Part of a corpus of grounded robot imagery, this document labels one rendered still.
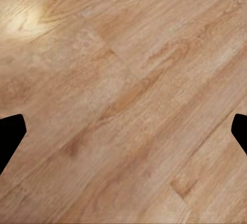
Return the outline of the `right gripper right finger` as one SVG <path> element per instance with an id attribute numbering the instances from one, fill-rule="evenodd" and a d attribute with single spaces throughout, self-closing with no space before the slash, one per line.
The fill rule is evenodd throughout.
<path id="1" fill-rule="evenodd" d="M 231 132 L 247 154 L 247 115 L 235 114 Z"/>

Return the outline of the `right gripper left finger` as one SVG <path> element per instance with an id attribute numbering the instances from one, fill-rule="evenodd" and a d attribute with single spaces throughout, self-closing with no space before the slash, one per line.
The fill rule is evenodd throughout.
<path id="1" fill-rule="evenodd" d="M 0 174 L 26 134 L 22 114 L 0 119 Z"/>

